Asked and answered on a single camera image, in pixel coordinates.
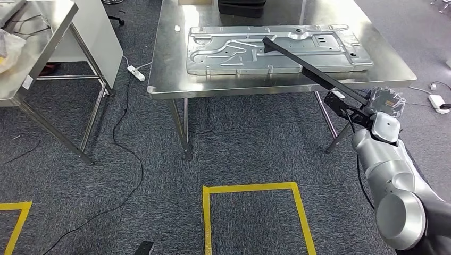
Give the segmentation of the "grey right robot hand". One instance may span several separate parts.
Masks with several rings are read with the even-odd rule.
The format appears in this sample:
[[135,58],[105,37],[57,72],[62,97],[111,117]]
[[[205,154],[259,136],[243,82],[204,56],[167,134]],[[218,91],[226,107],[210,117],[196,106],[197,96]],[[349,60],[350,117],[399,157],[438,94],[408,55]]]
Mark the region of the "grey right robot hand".
[[364,111],[368,114],[384,112],[394,118],[399,118],[405,107],[406,99],[388,87],[374,87],[368,94],[368,104]]

